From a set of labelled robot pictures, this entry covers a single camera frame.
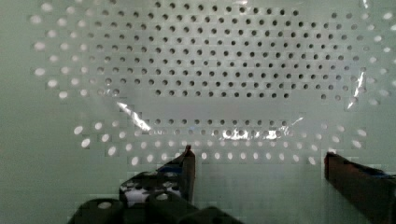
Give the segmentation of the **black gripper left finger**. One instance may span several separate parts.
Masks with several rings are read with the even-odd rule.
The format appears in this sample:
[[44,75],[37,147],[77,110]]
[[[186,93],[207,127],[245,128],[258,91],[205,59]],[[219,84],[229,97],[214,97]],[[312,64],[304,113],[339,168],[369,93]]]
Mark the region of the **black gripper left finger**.
[[191,145],[176,158],[160,168],[141,172],[120,185],[119,199],[127,206],[144,203],[154,192],[169,191],[186,200],[192,201],[195,180],[195,154]]

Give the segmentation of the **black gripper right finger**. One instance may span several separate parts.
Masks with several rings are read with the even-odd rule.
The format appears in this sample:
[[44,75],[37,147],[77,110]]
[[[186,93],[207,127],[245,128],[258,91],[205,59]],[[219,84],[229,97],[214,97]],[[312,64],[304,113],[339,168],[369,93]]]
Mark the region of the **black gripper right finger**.
[[395,224],[395,175],[327,152],[326,180],[373,224]]

